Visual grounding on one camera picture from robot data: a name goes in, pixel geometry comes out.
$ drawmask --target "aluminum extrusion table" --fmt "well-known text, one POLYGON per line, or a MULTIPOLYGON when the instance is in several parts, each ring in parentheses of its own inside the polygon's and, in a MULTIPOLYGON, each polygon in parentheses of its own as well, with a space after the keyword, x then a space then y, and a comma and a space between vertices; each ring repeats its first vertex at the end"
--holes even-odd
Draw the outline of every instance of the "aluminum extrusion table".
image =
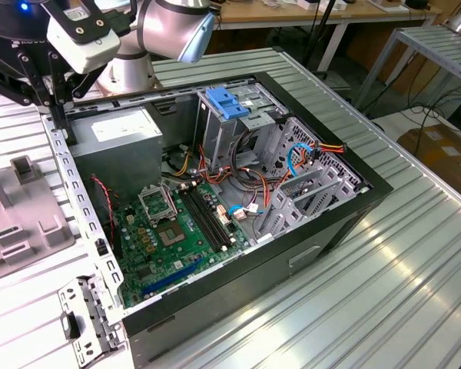
MULTIPOLYGON (((459 366, 461 196, 285 53, 163 61, 155 70, 166 86, 267 71, 395 191, 332 253, 149 367, 459 366)), ((23 154, 38 161, 78 234, 37 113, 0 97, 0 168, 23 154)), ((0 280, 0 368, 75 367, 56 291, 93 267, 77 237, 0 280)), ((95 369, 128 369, 129 360, 120 352, 95 369)))
POLYGON ((433 97, 433 101, 444 92, 444 86, 453 75, 461 79, 461 35, 452 32, 443 25, 395 29, 360 88, 360 92, 354 102, 356 108, 359 108, 365 100, 367 92, 370 90, 370 87, 397 42, 406 44, 408 50, 406 50, 393 69, 391 76, 386 81, 387 84, 403 70, 404 65, 410 60, 414 52, 420 53, 447 71, 436 88, 437 93, 433 97))

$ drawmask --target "blue drive bay latch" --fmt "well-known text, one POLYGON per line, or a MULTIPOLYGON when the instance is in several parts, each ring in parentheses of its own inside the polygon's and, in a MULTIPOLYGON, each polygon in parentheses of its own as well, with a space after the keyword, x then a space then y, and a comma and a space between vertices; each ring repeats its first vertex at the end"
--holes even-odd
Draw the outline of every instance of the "blue drive bay latch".
POLYGON ((249 109, 239 104, 237 97, 224 87, 207 88, 206 94, 226 119, 244 117, 250 113, 249 109))

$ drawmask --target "gray power supply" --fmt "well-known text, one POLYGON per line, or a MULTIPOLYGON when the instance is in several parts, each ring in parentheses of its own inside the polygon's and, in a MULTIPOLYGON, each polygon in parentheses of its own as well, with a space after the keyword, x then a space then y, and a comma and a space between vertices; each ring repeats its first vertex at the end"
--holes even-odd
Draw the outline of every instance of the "gray power supply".
POLYGON ((71 127, 77 144, 70 152, 84 183, 102 178, 125 204, 161 181, 162 133, 143 108, 77 119, 71 127))

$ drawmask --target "yellow wire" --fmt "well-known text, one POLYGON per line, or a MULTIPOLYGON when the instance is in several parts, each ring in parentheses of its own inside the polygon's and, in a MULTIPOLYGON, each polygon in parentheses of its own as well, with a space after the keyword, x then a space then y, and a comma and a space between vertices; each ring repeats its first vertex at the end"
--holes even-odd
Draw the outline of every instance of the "yellow wire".
POLYGON ((186 153, 186 158, 184 159, 183 168, 181 168, 180 171, 174 173, 174 175, 175 175, 176 177, 180 177, 180 176, 182 176, 184 173, 186 173, 187 164, 188 164, 188 161, 189 161, 189 157, 190 157, 190 153, 187 152, 187 153, 186 153))
POLYGON ((320 146, 323 146, 325 148, 343 148, 342 145, 328 145, 328 144, 320 144, 320 146))

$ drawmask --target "red cable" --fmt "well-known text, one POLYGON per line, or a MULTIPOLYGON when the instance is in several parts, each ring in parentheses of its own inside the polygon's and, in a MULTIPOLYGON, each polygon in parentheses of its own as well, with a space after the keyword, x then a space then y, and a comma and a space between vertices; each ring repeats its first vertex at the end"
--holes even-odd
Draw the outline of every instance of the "red cable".
POLYGON ((98 185, 101 186, 102 191, 104 192, 104 196, 106 197, 106 200, 108 201, 108 208, 109 208, 109 222, 111 223, 111 245, 113 245, 114 242, 114 220, 113 220, 113 207, 111 205, 111 199, 109 198, 109 193, 108 189, 106 186, 104 186, 104 183, 102 183, 99 179, 96 177, 92 176, 91 180, 96 182, 98 185))

